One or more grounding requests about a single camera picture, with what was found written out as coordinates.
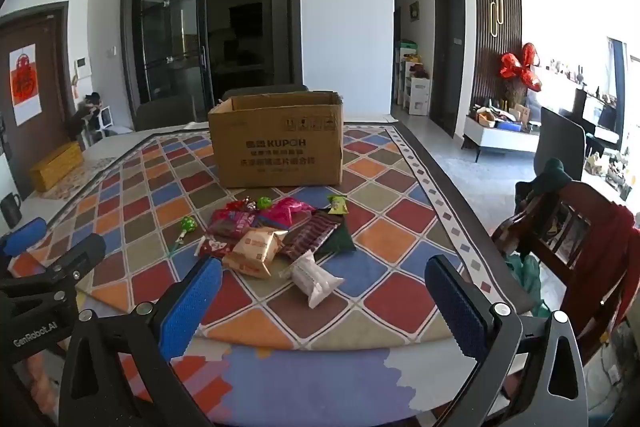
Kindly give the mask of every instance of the paper poster on door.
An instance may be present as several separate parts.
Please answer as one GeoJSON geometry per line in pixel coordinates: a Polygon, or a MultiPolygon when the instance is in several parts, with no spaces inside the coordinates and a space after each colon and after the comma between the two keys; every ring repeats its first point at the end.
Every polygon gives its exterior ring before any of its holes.
{"type": "Polygon", "coordinates": [[[9,53],[9,66],[15,124],[21,125],[42,112],[38,93],[36,45],[25,46],[9,53]]]}

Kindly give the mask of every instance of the black chair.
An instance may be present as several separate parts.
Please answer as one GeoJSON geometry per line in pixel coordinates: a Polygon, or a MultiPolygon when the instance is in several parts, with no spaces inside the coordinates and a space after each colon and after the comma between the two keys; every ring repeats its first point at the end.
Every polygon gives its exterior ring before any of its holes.
{"type": "Polygon", "coordinates": [[[187,125],[196,121],[196,111],[190,94],[159,98],[143,103],[136,112],[136,131],[158,129],[174,125],[187,125]]]}
{"type": "Polygon", "coordinates": [[[586,147],[584,129],[546,107],[542,107],[540,112],[542,126],[533,170],[539,175],[549,158],[558,158],[564,165],[564,172],[579,182],[582,179],[586,147]]]}
{"type": "Polygon", "coordinates": [[[282,92],[308,91],[306,86],[300,84],[277,84],[275,86],[255,86],[255,87],[239,87],[238,89],[229,89],[222,95],[222,101],[230,99],[232,96],[244,96],[246,94],[273,94],[282,92]]]}

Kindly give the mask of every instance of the green candy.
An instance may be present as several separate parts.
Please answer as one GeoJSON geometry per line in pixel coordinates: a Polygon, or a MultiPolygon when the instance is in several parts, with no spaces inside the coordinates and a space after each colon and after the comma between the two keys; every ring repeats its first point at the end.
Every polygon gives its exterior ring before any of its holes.
{"type": "Polygon", "coordinates": [[[185,232],[193,232],[195,229],[197,229],[198,224],[193,217],[185,216],[180,220],[180,227],[185,232]]]}
{"type": "Polygon", "coordinates": [[[269,208],[273,204],[271,198],[267,196],[262,196],[255,201],[255,206],[258,210],[264,210],[265,208],[269,208]]]}

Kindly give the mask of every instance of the sliding glass door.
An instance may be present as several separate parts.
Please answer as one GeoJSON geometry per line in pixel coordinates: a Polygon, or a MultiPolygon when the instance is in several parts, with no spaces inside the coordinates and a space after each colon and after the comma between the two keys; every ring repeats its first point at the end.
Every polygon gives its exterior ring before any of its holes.
{"type": "Polygon", "coordinates": [[[137,75],[140,102],[189,94],[197,118],[205,120],[212,107],[212,93],[204,36],[204,1],[136,1],[134,30],[142,48],[137,75]]]}

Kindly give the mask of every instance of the red garment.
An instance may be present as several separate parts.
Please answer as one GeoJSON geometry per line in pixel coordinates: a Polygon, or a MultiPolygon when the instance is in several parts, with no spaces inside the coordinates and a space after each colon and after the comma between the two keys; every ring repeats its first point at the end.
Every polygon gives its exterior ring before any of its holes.
{"type": "Polygon", "coordinates": [[[615,203],[603,209],[599,222],[591,223],[560,306],[576,336],[621,279],[620,301],[607,317],[609,324],[617,326],[631,306],[640,285],[640,230],[634,224],[633,214],[615,203]]]}

